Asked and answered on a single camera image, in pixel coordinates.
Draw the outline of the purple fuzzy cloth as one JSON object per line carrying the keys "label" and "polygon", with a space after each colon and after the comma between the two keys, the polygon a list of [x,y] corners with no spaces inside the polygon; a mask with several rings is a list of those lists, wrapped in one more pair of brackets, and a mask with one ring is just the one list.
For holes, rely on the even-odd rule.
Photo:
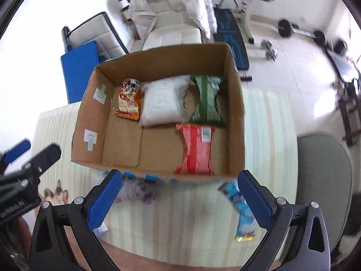
{"label": "purple fuzzy cloth", "polygon": [[101,194],[113,203],[140,201],[152,204],[158,195],[159,184],[153,180],[115,175],[106,184]]}

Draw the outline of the white soft package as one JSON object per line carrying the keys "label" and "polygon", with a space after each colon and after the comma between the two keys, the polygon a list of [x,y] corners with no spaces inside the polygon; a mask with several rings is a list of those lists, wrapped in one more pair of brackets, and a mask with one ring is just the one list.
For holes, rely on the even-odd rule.
{"label": "white soft package", "polygon": [[190,84],[189,75],[153,81],[142,87],[143,109],[139,124],[142,127],[183,123],[188,119],[184,98]]}

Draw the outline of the small white blue packet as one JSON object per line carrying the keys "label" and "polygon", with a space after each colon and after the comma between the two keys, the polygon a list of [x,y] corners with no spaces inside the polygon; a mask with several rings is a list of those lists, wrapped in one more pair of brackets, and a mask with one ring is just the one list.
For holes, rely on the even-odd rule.
{"label": "small white blue packet", "polygon": [[108,227],[105,222],[103,222],[98,228],[94,228],[92,232],[96,237],[101,237],[108,232]]}

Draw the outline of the light blue Nestle sachet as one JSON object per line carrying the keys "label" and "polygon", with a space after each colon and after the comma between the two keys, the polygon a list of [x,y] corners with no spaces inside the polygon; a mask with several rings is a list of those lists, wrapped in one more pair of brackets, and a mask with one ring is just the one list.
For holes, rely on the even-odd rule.
{"label": "light blue Nestle sachet", "polygon": [[220,191],[233,205],[235,210],[239,213],[239,222],[235,240],[237,242],[252,241],[255,238],[255,218],[248,207],[247,202],[239,191],[236,180],[225,182],[218,191]]}

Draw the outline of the grey round chair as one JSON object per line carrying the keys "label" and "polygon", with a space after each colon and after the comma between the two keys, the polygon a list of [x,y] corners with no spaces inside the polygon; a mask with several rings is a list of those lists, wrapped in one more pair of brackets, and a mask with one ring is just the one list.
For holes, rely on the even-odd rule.
{"label": "grey round chair", "polygon": [[322,210],[330,249],[340,241],[353,191],[353,164],[346,145],[328,133],[297,138],[297,204],[316,201]]}

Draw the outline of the blue folder board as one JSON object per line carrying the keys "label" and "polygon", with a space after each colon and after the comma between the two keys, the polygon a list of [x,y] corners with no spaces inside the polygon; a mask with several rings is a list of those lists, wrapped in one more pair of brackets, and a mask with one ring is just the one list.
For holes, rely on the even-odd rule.
{"label": "blue folder board", "polygon": [[94,68],[100,63],[95,41],[68,51],[60,57],[68,103],[80,102]]}

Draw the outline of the striped cream table mat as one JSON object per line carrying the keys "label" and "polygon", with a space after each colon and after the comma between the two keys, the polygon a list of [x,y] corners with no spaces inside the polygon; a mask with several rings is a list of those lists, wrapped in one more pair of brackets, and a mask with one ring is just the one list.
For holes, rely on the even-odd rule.
{"label": "striped cream table mat", "polygon": [[[245,166],[275,196],[294,202],[297,191],[297,137],[287,94],[244,89]],[[37,153],[57,143],[62,155],[42,177],[39,190],[60,185],[69,199],[86,195],[100,172],[71,161],[72,135],[79,104],[42,113],[32,144]],[[219,192],[221,180],[159,183],[150,205],[139,201],[113,205],[101,241],[122,270],[172,267],[240,267],[261,242],[236,240],[239,216]]]}

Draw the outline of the orange snack bag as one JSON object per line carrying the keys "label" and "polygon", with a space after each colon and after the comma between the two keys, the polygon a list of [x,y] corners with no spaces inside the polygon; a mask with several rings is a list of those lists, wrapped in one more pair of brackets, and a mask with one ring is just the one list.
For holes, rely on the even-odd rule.
{"label": "orange snack bag", "polygon": [[118,93],[117,117],[138,121],[141,113],[142,99],[141,83],[132,78],[126,78]]}

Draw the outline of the red snack bag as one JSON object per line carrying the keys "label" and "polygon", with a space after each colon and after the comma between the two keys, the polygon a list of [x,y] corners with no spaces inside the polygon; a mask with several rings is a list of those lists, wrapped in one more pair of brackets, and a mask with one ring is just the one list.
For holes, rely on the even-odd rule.
{"label": "red snack bag", "polygon": [[215,127],[195,124],[176,124],[184,140],[184,154],[175,174],[214,175],[211,162],[212,135]]}

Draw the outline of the white cushioned chair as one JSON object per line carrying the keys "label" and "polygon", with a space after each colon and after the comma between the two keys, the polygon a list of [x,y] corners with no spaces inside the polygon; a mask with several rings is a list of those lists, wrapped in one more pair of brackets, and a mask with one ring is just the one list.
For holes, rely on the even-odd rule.
{"label": "white cushioned chair", "polygon": [[90,17],[72,31],[67,26],[63,27],[62,41],[66,53],[94,41],[99,56],[105,60],[129,54],[106,12]]}

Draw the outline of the dark wooden side table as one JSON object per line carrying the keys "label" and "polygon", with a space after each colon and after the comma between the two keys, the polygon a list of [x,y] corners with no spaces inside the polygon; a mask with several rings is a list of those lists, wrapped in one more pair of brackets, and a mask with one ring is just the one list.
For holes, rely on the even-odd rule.
{"label": "dark wooden side table", "polygon": [[355,83],[359,81],[354,78],[351,82],[345,82],[343,84],[344,94],[338,101],[338,108],[341,113],[341,118],[343,121],[343,127],[345,130],[345,140],[348,147],[356,145],[356,137],[360,136],[360,129],[352,130],[349,116],[357,112],[360,119],[360,91],[356,89]]}

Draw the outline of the green snack bag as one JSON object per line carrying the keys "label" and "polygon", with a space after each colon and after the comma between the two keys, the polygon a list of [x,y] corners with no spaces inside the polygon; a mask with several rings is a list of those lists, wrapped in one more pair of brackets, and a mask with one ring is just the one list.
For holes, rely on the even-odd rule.
{"label": "green snack bag", "polygon": [[217,104],[223,82],[222,77],[195,75],[190,79],[199,91],[199,103],[190,117],[190,123],[225,127],[226,124],[218,112]]}

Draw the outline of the open cardboard box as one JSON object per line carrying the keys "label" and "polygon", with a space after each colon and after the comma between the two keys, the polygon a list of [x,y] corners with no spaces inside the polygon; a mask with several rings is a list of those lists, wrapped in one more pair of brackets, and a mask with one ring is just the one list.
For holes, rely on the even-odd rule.
{"label": "open cardboard box", "polygon": [[139,177],[234,178],[245,168],[244,117],[226,44],[139,51],[93,70],[71,159]]}

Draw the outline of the black barbell on floor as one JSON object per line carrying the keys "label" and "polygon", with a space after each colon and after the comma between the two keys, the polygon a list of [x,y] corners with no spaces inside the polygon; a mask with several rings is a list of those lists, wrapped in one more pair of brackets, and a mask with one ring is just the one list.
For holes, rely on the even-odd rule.
{"label": "black barbell on floor", "polygon": [[279,35],[283,38],[290,38],[294,34],[300,34],[313,38],[315,43],[320,47],[325,47],[327,45],[327,39],[324,33],[320,30],[315,30],[313,33],[304,31],[285,19],[278,22],[277,29]]}

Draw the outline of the black blue weight bench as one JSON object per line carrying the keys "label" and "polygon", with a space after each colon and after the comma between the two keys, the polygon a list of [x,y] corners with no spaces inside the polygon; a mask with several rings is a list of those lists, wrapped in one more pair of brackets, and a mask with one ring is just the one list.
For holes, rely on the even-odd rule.
{"label": "black blue weight bench", "polygon": [[248,70],[249,60],[245,43],[233,13],[229,9],[215,7],[217,33],[213,35],[215,42],[224,42],[232,50],[234,62],[238,70]]}

